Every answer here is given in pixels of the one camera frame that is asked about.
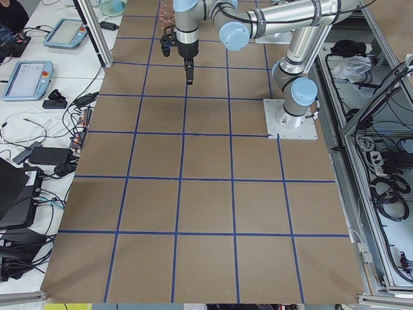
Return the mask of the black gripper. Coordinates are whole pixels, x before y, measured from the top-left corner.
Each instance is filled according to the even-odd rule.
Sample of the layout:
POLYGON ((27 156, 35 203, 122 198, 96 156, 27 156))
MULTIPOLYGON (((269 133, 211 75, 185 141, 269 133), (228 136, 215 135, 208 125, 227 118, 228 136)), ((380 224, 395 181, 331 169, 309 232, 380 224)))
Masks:
POLYGON ((178 41, 177 50, 184 59, 186 84, 192 85, 194 82, 194 58, 198 55, 198 41, 189 44, 178 41))

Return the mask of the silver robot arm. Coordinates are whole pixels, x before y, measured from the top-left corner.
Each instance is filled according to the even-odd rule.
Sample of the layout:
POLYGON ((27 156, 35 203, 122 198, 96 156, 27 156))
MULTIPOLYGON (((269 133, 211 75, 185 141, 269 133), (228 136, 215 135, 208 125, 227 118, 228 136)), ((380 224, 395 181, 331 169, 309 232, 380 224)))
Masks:
POLYGON ((313 64, 331 28, 310 26, 295 30, 285 56, 273 66, 272 76, 285 99, 275 113, 275 119, 282 127, 300 127, 307 110, 316 100, 317 86, 305 72, 313 64))
POLYGON ((317 52, 317 40, 331 25, 347 18, 358 1, 280 1, 277 5, 237 11, 237 1, 174 1, 176 45, 184 59, 186 82, 194 80, 198 54, 199 24, 211 21, 227 50, 240 51, 251 39, 293 31, 285 57, 274 79, 300 76, 317 52))

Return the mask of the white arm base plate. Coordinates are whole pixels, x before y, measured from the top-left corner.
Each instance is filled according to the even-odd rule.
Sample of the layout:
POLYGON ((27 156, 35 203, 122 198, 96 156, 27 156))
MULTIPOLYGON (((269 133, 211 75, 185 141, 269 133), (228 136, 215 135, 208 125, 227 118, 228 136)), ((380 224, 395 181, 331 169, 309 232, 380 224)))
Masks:
POLYGON ((268 139, 317 140, 310 107, 304 115, 296 117, 284 110, 284 102, 284 99, 263 100, 268 139))
POLYGON ((292 40, 292 31, 280 32, 255 39, 257 44, 289 45, 292 40))

